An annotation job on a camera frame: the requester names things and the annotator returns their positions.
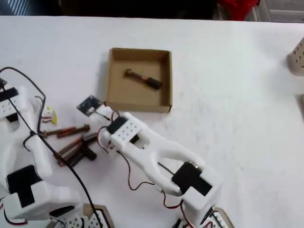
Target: table surface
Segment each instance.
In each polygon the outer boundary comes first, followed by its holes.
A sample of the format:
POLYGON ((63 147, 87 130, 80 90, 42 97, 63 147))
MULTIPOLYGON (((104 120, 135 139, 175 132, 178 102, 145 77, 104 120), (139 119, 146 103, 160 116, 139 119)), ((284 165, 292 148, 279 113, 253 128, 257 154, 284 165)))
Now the table surface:
MULTIPOLYGON (((40 86, 47 105, 57 111, 58 127, 92 123, 76 106, 89 95, 103 99, 109 49, 171 51, 171 113, 133 114, 223 176, 218 206, 236 227, 302 226, 304 121, 296 98, 304 93, 304 78, 289 72, 285 58, 303 37, 304 24, 1 17, 0 29, 0 67, 16 67, 40 86)), ((38 95, 16 73, 1 77, 38 95)), ((50 143, 60 149, 71 140, 50 143)), ((97 160, 81 161, 76 171, 93 202, 107 206, 116 227, 174 224, 179 210, 164 208, 162 194, 151 186, 130 191, 124 160, 95 151, 97 160)), ((54 174, 48 181, 79 190, 88 202, 73 174, 58 168, 51 152, 50 159, 54 174), (58 175, 64 181, 56 180, 58 175)), ((173 170, 179 165, 166 164, 173 170)), ((132 170, 133 185, 146 180, 134 165, 132 170)), ((168 203, 177 202, 170 197, 168 203)), ((38 223, 29 227, 41 227, 38 223)))

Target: open cardboard box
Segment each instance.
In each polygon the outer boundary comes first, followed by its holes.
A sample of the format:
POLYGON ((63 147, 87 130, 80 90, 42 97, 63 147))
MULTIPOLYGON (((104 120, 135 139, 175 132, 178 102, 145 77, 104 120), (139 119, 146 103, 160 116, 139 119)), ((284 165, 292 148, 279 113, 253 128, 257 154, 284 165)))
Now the open cardboard box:
POLYGON ((171 52, 112 48, 104 97, 113 110, 168 113, 172 107, 171 52), (162 86, 155 90, 126 77, 126 69, 159 80, 162 86))

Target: electric wire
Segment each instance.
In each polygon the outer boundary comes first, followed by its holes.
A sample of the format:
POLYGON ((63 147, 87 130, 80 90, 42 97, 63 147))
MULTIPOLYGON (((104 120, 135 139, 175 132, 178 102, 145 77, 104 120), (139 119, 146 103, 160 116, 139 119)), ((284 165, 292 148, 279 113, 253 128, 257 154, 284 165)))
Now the electric wire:
POLYGON ((188 220, 188 218, 187 218, 187 216, 186 216, 186 214, 185 214, 185 211, 184 211, 184 209, 182 208, 183 202, 184 202, 184 200, 181 200, 181 201, 180 201, 180 210, 181 210, 181 212, 182 212, 182 215, 184 216, 184 218, 185 218, 185 220, 186 220, 188 226, 189 226, 190 228, 195 228, 194 225, 188 220))
POLYGON ((169 173, 171 173, 172 175, 174 175, 174 172, 172 172, 168 167, 164 166, 163 164, 161 164, 160 162, 158 162, 158 164, 163 167, 166 171, 168 171, 169 173))
POLYGON ((24 222, 12 222, 12 221, 10 221, 9 218, 6 216, 5 209, 3 210, 3 214, 4 214, 4 218, 5 218, 6 222, 13 225, 13 226, 24 226, 24 225, 28 224, 27 220, 24 220, 24 222))
MULTIPOLYGON (((0 202, 4 199, 5 197, 0 198, 0 202)), ((0 209, 3 207, 3 203, 0 205, 0 209)))
POLYGON ((209 221, 206 223, 206 225, 203 226, 203 228, 208 228, 209 225, 211 225, 211 228, 213 227, 213 223, 209 221))
POLYGON ((164 192, 164 190, 161 190, 161 192, 163 193, 163 205, 168 208, 168 209, 176 209, 180 207, 180 203, 178 205, 175 206, 167 206, 166 204, 166 193, 164 192))
POLYGON ((102 227, 102 222, 96 212, 96 208, 91 200, 91 196, 90 194, 88 193, 87 189, 86 189, 86 186, 85 184, 83 183, 83 181, 81 180, 81 178, 78 176, 78 174, 75 172, 75 170, 73 169, 73 167, 71 167, 54 149, 53 147, 43 138, 42 136, 42 131, 40 129, 40 125, 41 125, 41 117, 42 117, 42 112, 43 112, 43 109, 44 109, 44 106, 45 106, 45 101, 46 101, 46 98, 47 96, 40 90, 40 88, 28 77, 26 76, 24 73, 22 73, 21 71, 13 68, 13 67, 4 67, 0 70, 0 74, 4 71, 4 70, 7 70, 7 69, 10 69, 10 70, 13 70, 13 71, 16 71, 18 73, 20 73, 21 75, 23 75, 27 80, 29 80, 33 86, 42 94, 43 96, 43 100, 42 100, 42 106, 40 108, 40 111, 39 111, 39 118, 38 118, 38 124, 37 124, 37 133, 35 133, 31 128, 30 126, 28 125, 28 123, 25 121, 25 119, 23 118, 23 116, 21 115, 21 113, 19 112, 19 110, 16 108, 16 106, 12 103, 11 99, 8 98, 8 100, 10 101, 10 103, 12 104, 12 106, 14 107, 14 109, 16 110, 16 112, 18 113, 18 115, 21 117, 21 119, 23 120, 23 122, 26 124, 26 126, 29 128, 30 130, 30 136, 27 138, 27 140, 32 137, 33 135, 38 135, 39 138, 42 140, 42 142, 52 151, 52 153, 57 157, 59 158, 70 170, 71 172, 75 175, 75 177, 77 178, 77 180, 79 181, 80 185, 82 186, 82 188, 84 189, 85 193, 86 193, 86 196, 89 200, 89 203, 91 205, 91 208, 94 212, 94 214, 96 215, 96 219, 98 221, 98 224, 100 227, 102 227))
POLYGON ((138 190, 143 184, 150 184, 150 185, 155 185, 154 183, 151 183, 151 182, 147 182, 147 181, 143 181, 143 182, 141 182, 136 188, 133 188, 132 186, 131 186, 131 181, 130 181, 130 178, 131 178, 131 166, 130 166, 130 163, 129 163, 129 161, 127 160, 127 158, 121 153, 121 152, 119 152, 119 151, 117 151, 122 157, 123 157, 123 159, 127 162, 127 165, 128 165, 128 170, 129 170, 129 172, 128 172, 128 185, 129 185, 129 188, 132 190, 132 191, 136 191, 136 190, 138 190))
POLYGON ((107 116, 105 116, 105 115, 103 115, 103 114, 101 114, 101 113, 99 113, 99 112, 97 112, 95 110, 93 111, 93 113, 96 113, 96 114, 102 116, 103 118, 105 118, 106 120, 111 121, 111 119, 109 117, 107 117, 107 116))
POLYGON ((43 102, 43 99, 41 98, 41 96, 34 96, 35 98, 39 98, 41 100, 41 102, 43 102))
POLYGON ((118 117, 120 116, 119 112, 117 110, 114 110, 111 115, 111 122, 113 122, 114 113, 117 113, 118 117))

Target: cardboard base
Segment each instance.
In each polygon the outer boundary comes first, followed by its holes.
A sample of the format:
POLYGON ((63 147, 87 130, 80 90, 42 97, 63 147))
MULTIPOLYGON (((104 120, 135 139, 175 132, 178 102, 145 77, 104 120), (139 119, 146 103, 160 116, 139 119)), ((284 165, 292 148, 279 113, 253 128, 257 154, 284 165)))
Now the cardboard base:
MULTIPOLYGON (((101 209, 101 210, 103 210, 104 215, 105 215, 106 219, 108 220, 108 222, 109 222, 109 224, 110 224, 110 228, 114 228, 113 221, 112 221, 112 219, 111 219, 111 216, 110 216, 110 214, 109 214, 109 212, 108 212, 106 206, 95 205, 95 204, 94 204, 94 206, 95 206, 96 209, 101 209)), ((90 220, 91 216, 93 215, 93 210, 92 210, 90 204, 86 204, 86 203, 84 204, 83 214, 84 214, 85 216, 87 216, 87 217, 89 218, 89 220, 90 220)), ((46 228, 54 228, 55 226, 56 226, 56 223, 55 223, 55 222, 50 222, 50 223, 47 225, 46 228)))

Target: black cable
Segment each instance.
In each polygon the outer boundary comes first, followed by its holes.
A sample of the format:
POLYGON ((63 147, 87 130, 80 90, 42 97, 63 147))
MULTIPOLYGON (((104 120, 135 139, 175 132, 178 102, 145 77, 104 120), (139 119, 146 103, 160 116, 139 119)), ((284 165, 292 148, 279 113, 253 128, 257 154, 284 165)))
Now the black cable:
POLYGON ((93 210, 93 212, 94 212, 94 214, 96 215, 96 219, 97 219, 97 221, 98 221, 98 223, 99 223, 99 225, 100 225, 100 227, 102 227, 102 222, 101 222, 101 220, 100 220, 100 218, 99 218, 99 216, 98 216, 98 214, 97 214, 97 212, 96 212, 96 209, 95 209, 95 206, 94 206, 94 204, 93 204, 93 202, 92 202, 92 200, 91 200, 91 197, 90 197, 90 194, 89 194, 89 192, 87 191, 87 189, 86 189, 86 186, 85 186, 85 184, 83 183, 83 181, 81 180, 81 178, 78 176, 78 174, 75 172, 75 170, 73 169, 73 167, 71 167, 54 149, 53 149, 53 147, 43 138, 43 136, 42 136, 42 131, 40 130, 40 123, 41 123, 41 117, 42 117, 42 111, 43 111, 43 109, 44 109, 44 106, 45 106, 45 101, 46 101, 46 98, 47 98, 47 96, 39 89, 39 87, 28 77, 28 76, 26 76, 24 73, 22 73, 21 71, 19 71, 19 70, 17 70, 17 69, 15 69, 15 68, 13 68, 13 67, 5 67, 5 68, 2 68, 1 70, 0 70, 0 74, 4 71, 4 70, 6 70, 6 69, 11 69, 11 70, 14 70, 14 71, 16 71, 16 72, 18 72, 18 73, 20 73, 21 75, 23 75, 26 79, 28 79, 32 84, 33 84, 33 86, 43 95, 43 101, 42 101, 42 106, 41 106, 41 108, 40 108, 40 112, 39 112, 39 118, 38 118, 38 125, 37 125, 37 132, 38 133, 35 133, 30 127, 29 127, 29 125, 27 124, 27 122, 25 121, 25 119, 23 118, 23 116, 20 114, 20 112, 18 111, 18 109, 15 107, 15 105, 12 103, 12 101, 9 99, 9 101, 10 101, 10 103, 13 105, 13 107, 14 107, 14 109, 16 110, 16 112, 20 115, 20 117, 22 118, 22 120, 24 121, 24 123, 28 126, 28 128, 29 128, 29 130, 30 130, 30 136, 28 137, 28 138, 30 138, 30 137, 32 137, 32 134, 38 134, 38 136, 39 136, 39 138, 42 140, 42 142, 52 151, 52 153, 55 155, 55 157, 57 157, 57 158, 59 158, 70 170, 71 170, 71 172, 75 175, 75 177, 77 178, 77 180, 79 181, 79 183, 80 183, 80 185, 82 186, 82 188, 84 189, 84 191, 85 191, 85 193, 86 193, 86 196, 87 196, 87 198, 88 198, 88 200, 89 200, 89 202, 90 202, 90 205, 91 205, 91 208, 92 208, 92 210, 93 210))
POLYGON ((57 223, 61 223, 63 227, 66 228, 66 224, 63 221, 57 219, 57 223))
POLYGON ((24 220, 24 222, 12 222, 12 221, 10 221, 9 218, 6 216, 5 209, 3 210, 3 214, 4 214, 4 218, 5 218, 6 222, 13 225, 13 226, 24 226, 24 225, 28 224, 28 221, 26 219, 24 220))
POLYGON ((171 173, 172 175, 174 175, 174 172, 172 172, 168 167, 164 166, 163 164, 161 164, 160 162, 158 163, 160 166, 162 166, 166 171, 168 171, 169 173, 171 173))
POLYGON ((41 98, 41 96, 34 96, 35 98, 39 98, 41 100, 41 102, 43 102, 43 99, 41 98))
POLYGON ((29 136, 23 141, 23 147, 28 151, 28 152, 30 152, 30 150, 26 147, 26 145, 25 145, 25 143, 31 138, 31 137, 33 137, 34 135, 36 135, 36 133, 35 132, 33 132, 33 131, 31 131, 30 132, 30 134, 29 134, 29 136))
POLYGON ((101 113, 99 113, 99 112, 97 112, 97 111, 93 111, 93 113, 96 113, 96 114, 102 116, 103 118, 105 118, 106 120, 111 121, 111 119, 110 119, 109 117, 107 117, 107 116, 105 116, 105 115, 102 115, 101 113))

